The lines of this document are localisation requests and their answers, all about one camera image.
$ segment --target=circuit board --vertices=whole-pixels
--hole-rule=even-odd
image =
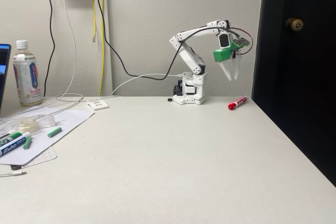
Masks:
[[[232,42],[238,47],[238,48],[243,48],[245,46],[250,45],[250,42],[245,39],[245,38],[236,38],[234,40],[232,40]]]

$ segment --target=plastic bottle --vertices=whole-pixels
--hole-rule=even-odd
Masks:
[[[20,104],[23,106],[38,105],[42,102],[42,93],[36,58],[28,51],[26,40],[17,40],[16,47],[17,53],[13,57],[13,67]]]

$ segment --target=black door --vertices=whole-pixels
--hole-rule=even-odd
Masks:
[[[334,185],[335,4],[262,0],[253,88],[253,100]]]

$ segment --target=laptop screen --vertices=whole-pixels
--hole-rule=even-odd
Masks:
[[[2,98],[4,95],[6,70],[8,67],[9,45],[0,44],[0,111],[2,105]]]

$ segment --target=cable connector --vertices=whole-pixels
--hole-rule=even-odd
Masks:
[[[27,174],[27,172],[21,170],[19,172],[12,172],[12,173],[7,173],[7,174],[0,174],[0,177],[11,177],[11,176],[19,176],[19,175],[24,175]]]

